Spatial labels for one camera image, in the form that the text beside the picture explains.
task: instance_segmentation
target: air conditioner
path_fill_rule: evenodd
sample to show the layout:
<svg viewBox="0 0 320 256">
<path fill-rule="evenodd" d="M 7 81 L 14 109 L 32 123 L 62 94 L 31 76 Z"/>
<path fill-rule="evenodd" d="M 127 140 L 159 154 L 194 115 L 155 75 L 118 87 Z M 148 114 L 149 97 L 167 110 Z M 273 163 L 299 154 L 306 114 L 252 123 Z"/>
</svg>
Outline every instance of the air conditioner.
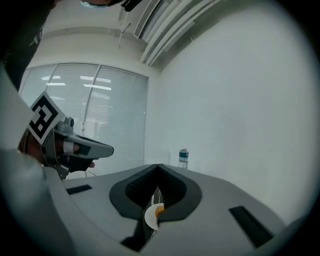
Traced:
<svg viewBox="0 0 320 256">
<path fill-rule="evenodd" d="M 154 25 L 168 6 L 169 3 L 164 0 L 150 0 L 136 25 L 133 35 L 136 38 L 141 39 L 146 32 L 148 25 L 150 23 L 153 23 Z"/>
</svg>

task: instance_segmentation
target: orange object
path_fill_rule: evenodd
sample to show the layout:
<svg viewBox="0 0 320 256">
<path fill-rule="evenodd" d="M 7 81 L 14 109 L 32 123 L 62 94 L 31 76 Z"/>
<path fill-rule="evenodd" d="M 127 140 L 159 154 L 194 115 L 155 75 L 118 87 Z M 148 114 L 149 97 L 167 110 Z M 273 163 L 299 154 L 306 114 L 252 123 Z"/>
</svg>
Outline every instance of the orange object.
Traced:
<svg viewBox="0 0 320 256">
<path fill-rule="evenodd" d="M 158 218 L 158 214 L 163 212 L 165 210 L 165 207 L 164 206 L 158 206 L 156 209 L 155 209 L 155 216 Z"/>
</svg>

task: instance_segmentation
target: white blind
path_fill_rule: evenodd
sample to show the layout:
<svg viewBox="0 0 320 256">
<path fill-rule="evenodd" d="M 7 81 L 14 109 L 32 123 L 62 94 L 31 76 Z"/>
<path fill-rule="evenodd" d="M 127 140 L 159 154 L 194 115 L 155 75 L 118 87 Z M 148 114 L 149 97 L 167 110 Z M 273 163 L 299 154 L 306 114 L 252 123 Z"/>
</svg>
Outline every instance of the white blind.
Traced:
<svg viewBox="0 0 320 256">
<path fill-rule="evenodd" d="M 21 97 L 30 107 L 40 94 L 46 89 L 50 76 L 52 75 L 56 65 L 47 65 L 32 68 L 31 71 L 25 71 L 26 79 L 22 84 Z"/>
<path fill-rule="evenodd" d="M 84 120 L 85 137 L 114 147 L 114 154 L 95 162 L 95 175 L 143 164 L 147 100 L 145 77 L 102 66 L 93 83 Z"/>
<path fill-rule="evenodd" d="M 46 90 L 74 132 L 114 147 L 114 154 L 95 160 L 87 175 L 103 175 L 143 165 L 148 79 L 106 66 L 62 63 L 32 68 L 21 97 L 31 106 Z M 67 179 L 84 178 L 82 171 Z"/>
</svg>

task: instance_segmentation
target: black sleeve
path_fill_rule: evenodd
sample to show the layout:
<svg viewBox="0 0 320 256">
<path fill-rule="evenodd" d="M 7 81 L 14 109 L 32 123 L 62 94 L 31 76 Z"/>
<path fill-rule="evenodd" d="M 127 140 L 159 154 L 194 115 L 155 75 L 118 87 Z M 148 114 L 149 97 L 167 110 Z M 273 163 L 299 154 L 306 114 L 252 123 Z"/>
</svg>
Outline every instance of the black sleeve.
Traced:
<svg viewBox="0 0 320 256">
<path fill-rule="evenodd" d="M 1 10 L 7 10 L 7 14 L 2 14 L 0 18 L 1 34 L 4 38 L 0 56 L 17 90 L 38 48 L 42 38 L 42 28 L 54 7 L 54 2 L 54 0 L 21 0 L 1 3 Z"/>
</svg>

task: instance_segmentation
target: person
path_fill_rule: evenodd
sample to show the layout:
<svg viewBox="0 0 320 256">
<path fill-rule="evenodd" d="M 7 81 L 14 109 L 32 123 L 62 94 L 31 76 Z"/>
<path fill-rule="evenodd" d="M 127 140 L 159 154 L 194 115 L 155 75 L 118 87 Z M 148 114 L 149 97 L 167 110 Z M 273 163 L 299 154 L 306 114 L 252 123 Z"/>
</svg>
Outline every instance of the person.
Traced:
<svg viewBox="0 0 320 256">
<path fill-rule="evenodd" d="M 3 35 L 7 35 L 5 51 L 1 52 L 2 62 L 14 87 L 19 90 L 23 74 L 33 58 L 42 38 L 42 29 L 50 11 L 63 0 L 43 0 L 37 2 L 19 2 L 21 13 L 15 15 L 15 25 L 4 26 Z M 123 0 L 79 0 L 86 8 L 106 8 L 123 2 Z M 12 1 L 6 1 L 3 10 L 14 10 Z M 64 141 L 55 141 L 55 152 L 63 153 Z M 45 164 L 38 141 L 28 129 L 23 134 L 18 150 L 35 158 L 40 164 Z M 77 152 L 79 145 L 73 145 L 73 151 Z"/>
</svg>

